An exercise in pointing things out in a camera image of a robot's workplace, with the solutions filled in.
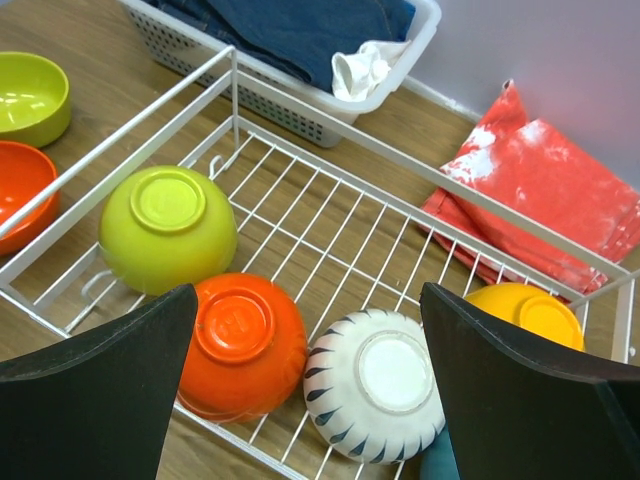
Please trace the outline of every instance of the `white bowl with blue pattern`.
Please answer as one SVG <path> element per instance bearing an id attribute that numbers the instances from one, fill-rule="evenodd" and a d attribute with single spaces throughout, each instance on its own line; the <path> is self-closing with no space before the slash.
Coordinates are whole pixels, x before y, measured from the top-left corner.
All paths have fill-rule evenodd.
<path id="1" fill-rule="evenodd" d="M 393 311 L 368 309 L 333 323 L 309 353 L 303 386 L 320 435 L 357 462 L 407 460 L 444 428 L 422 328 Z"/>

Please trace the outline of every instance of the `white cloth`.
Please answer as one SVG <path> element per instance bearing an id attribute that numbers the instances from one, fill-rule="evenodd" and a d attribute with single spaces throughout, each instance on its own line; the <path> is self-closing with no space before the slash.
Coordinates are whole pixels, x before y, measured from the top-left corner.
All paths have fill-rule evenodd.
<path id="1" fill-rule="evenodd" d="M 347 102 L 365 100 L 389 75 L 407 42 L 363 43 L 356 53 L 335 53 L 331 58 L 333 95 Z"/>

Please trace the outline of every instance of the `gray wall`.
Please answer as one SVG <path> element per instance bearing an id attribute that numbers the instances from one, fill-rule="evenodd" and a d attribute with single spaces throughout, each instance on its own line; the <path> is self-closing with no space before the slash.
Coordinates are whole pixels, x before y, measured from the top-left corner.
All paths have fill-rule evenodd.
<path id="1" fill-rule="evenodd" d="M 640 0 L 439 0 L 411 76 L 483 113 L 514 78 L 541 116 L 640 188 Z"/>

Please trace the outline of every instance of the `baseboard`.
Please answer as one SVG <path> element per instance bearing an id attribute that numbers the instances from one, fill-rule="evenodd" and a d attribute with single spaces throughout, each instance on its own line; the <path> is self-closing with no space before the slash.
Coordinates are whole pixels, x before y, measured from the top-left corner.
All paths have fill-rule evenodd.
<path id="1" fill-rule="evenodd" d="M 447 110 L 451 110 L 452 112 L 455 112 L 474 123 L 477 123 L 482 117 L 482 115 L 480 115 L 479 113 L 474 112 L 470 108 L 465 107 L 464 105 L 456 102 L 454 99 L 443 95 L 442 93 L 434 90 L 433 88 L 425 85 L 424 83 L 416 80 L 413 77 L 406 77 L 402 82 L 402 86 L 407 90 L 412 91 L 416 95 L 420 95 L 421 97 L 426 98 L 427 100 L 440 105 Z"/>

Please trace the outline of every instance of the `red cloth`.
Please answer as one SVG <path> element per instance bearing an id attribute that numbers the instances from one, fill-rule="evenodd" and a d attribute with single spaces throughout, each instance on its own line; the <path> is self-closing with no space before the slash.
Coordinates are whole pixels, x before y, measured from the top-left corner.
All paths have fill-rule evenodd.
<path id="1" fill-rule="evenodd" d="M 640 243 L 640 195 L 544 120 L 529 122 L 513 82 L 506 85 L 441 170 L 613 262 Z M 582 293 L 607 277 L 475 205 L 438 189 L 423 209 Z M 447 250 L 452 242 L 436 240 Z M 456 247 L 468 266 L 475 253 Z M 477 273 L 495 283 L 499 267 L 481 257 Z M 504 272 L 509 280 L 522 281 Z"/>

